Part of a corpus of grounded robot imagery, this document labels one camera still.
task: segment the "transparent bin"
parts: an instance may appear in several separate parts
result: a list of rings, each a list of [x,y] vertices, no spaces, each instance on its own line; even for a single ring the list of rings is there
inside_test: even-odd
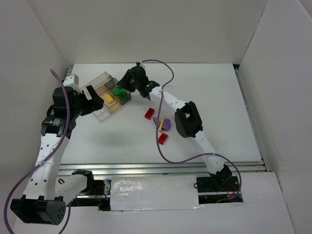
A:
[[[131,99],[131,93],[126,90],[120,90],[116,87],[118,80],[113,78],[107,72],[95,78],[93,81],[89,82],[81,88],[84,91],[86,97],[91,99],[91,96],[87,90],[88,85],[92,85],[96,93],[104,100],[103,108],[94,111],[93,114],[98,121],[102,122],[110,114],[117,111],[122,105],[127,103]],[[111,103],[105,98],[106,95],[110,95],[113,101]]]

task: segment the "white panel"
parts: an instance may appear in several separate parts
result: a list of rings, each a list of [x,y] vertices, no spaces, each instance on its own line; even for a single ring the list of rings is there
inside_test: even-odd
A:
[[[298,234],[311,232],[312,19],[270,0],[239,68],[252,114]]]
[[[284,200],[274,172],[242,173],[242,181],[244,203]]]
[[[75,64],[73,73],[83,86],[103,72],[121,79],[134,64]],[[196,103],[207,139],[216,153],[232,161],[259,162],[260,155],[245,104],[231,64],[171,64],[174,81],[166,90],[183,101]],[[147,76],[160,84],[171,73],[162,64],[146,64]],[[156,147],[155,125],[144,118],[158,103],[143,99],[138,92],[116,113],[99,123],[89,115],[77,119],[62,164],[78,163],[156,163],[164,162]],[[164,106],[162,115],[171,120],[168,139],[161,146],[173,161],[202,153],[193,142],[176,131],[174,115]]]
[[[27,0],[70,64],[240,63],[267,0]]]
[[[53,226],[17,220],[14,231],[17,234],[55,234],[63,225],[64,221]],[[285,202],[277,201],[206,204],[185,211],[99,212],[95,207],[74,207],[64,233],[294,234],[294,230]]]
[[[1,1],[0,7],[0,210],[14,184],[35,165],[41,122],[63,75],[56,48],[24,0]],[[20,197],[24,186],[14,197]],[[4,231],[3,212],[0,233]],[[9,221],[15,215],[9,211]]]
[[[113,177],[112,211],[189,210],[199,207],[195,175]]]

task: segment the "cable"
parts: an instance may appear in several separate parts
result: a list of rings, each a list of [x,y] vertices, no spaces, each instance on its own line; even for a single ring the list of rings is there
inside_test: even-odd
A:
[[[159,119],[160,117],[160,110],[161,110],[161,106],[162,106],[162,101],[163,101],[163,98],[164,98],[164,93],[163,93],[163,89],[165,88],[165,86],[167,84],[169,84],[175,77],[175,73],[173,72],[173,70],[171,69],[171,67],[166,64],[165,62],[162,62],[160,60],[157,60],[157,59],[146,59],[146,60],[143,60],[141,61],[141,63],[144,63],[144,62],[159,62],[159,63],[162,63],[163,65],[165,65],[166,67],[169,68],[169,70],[171,71],[172,73],[172,78],[167,81],[166,83],[164,83],[161,87],[161,98],[160,98],[160,103],[159,103],[159,108],[158,108],[158,114],[157,114],[157,119]],[[240,174],[240,171],[238,170],[238,168],[234,165],[234,163],[232,163],[229,159],[227,159],[225,156],[223,155],[220,155],[220,154],[215,154],[215,153],[204,153],[204,154],[199,154],[199,155],[196,155],[196,156],[193,156],[189,159],[186,159],[186,160],[183,160],[183,161],[180,161],[180,162],[173,162],[173,161],[170,161],[168,160],[164,154],[162,153],[161,149],[160,149],[160,145],[159,145],[159,142],[158,142],[158,129],[157,129],[157,126],[156,126],[156,144],[157,144],[157,148],[158,148],[158,151],[160,153],[160,156],[168,163],[171,163],[171,164],[181,164],[181,163],[185,163],[185,162],[188,162],[188,161],[191,161],[195,158],[198,158],[198,157],[201,157],[201,156],[219,156],[221,158],[223,158],[224,160],[228,161],[234,168],[235,170],[237,171],[237,174],[238,174],[238,177],[239,177],[239,187],[238,187],[238,190],[237,190],[237,193],[236,194],[233,194],[231,195],[230,197],[228,197],[229,200],[237,197],[240,193],[240,190],[241,190],[241,186],[242,186],[242,177],[241,177],[241,174]]]
[[[64,132],[60,138],[60,141],[58,143],[58,145],[55,147],[55,150],[53,150],[44,160],[43,162],[46,162],[48,161],[53,155],[54,153],[58,150],[58,148],[60,147],[60,145],[63,143],[65,137],[66,137],[66,133],[67,133],[67,130],[68,130],[68,125],[69,125],[69,117],[70,117],[70,107],[69,107],[69,100],[68,100],[68,96],[67,96],[67,93],[66,93],[66,89],[63,85],[63,82],[62,80],[60,79],[60,77],[57,75],[57,73],[53,70],[53,69],[50,69],[50,72],[54,75],[54,77],[58,80],[61,88],[62,88],[62,91],[64,93],[64,97],[65,97],[65,102],[66,102],[66,123],[65,123],[65,128],[64,128]],[[9,224],[9,221],[8,221],[8,214],[7,214],[7,211],[8,211],[8,206],[9,206],[9,201],[12,197],[12,194],[13,192],[16,190],[16,188],[26,179],[28,178],[28,176],[30,176],[34,171],[36,171],[41,165],[38,164],[37,166],[35,166],[33,169],[31,169],[28,173],[26,173],[17,183],[16,185],[14,185],[14,187],[12,188],[12,190],[10,191],[8,197],[6,198],[6,201],[5,201],[5,204],[4,204],[4,209],[3,209],[3,218],[4,218],[4,223],[5,223],[5,226],[7,228],[7,230],[9,231],[10,234],[14,234],[10,224]],[[67,216],[67,220],[66,220],[66,223],[64,225],[64,227],[62,228],[61,232],[59,234],[61,234],[67,223],[68,223],[68,220],[69,220],[69,216],[70,216],[70,207],[71,207],[71,203],[69,204],[69,210],[68,210],[68,216]]]

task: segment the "yellow toy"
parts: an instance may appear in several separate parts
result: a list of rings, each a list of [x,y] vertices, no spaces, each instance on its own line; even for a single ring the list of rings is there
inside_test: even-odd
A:
[[[110,96],[109,94],[106,94],[105,96],[104,96],[104,98],[105,98],[105,100],[109,103],[109,104],[111,104],[111,103],[113,103],[113,98],[112,98],[112,96]]]
[[[161,131],[162,131],[162,124],[163,124],[165,118],[166,118],[166,116],[164,116],[164,118],[162,118],[162,120],[161,120],[161,122],[160,122],[160,125],[159,125],[159,128],[158,128],[158,132],[159,132],[159,133],[161,133]]]

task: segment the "yellow object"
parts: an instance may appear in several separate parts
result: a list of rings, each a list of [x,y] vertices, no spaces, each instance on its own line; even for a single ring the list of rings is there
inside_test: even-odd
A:
[[[160,122],[160,125],[159,125],[159,128],[158,128],[158,132],[161,133],[162,131],[162,124],[164,123],[164,120],[165,120],[166,116],[164,116],[164,118],[162,118],[161,122]]]
[[[109,94],[106,94],[105,96],[104,96],[104,98],[105,98],[105,100],[107,100],[107,102],[109,103],[109,104],[111,104],[111,103],[113,103],[113,98],[112,98],[112,96],[110,96]]]

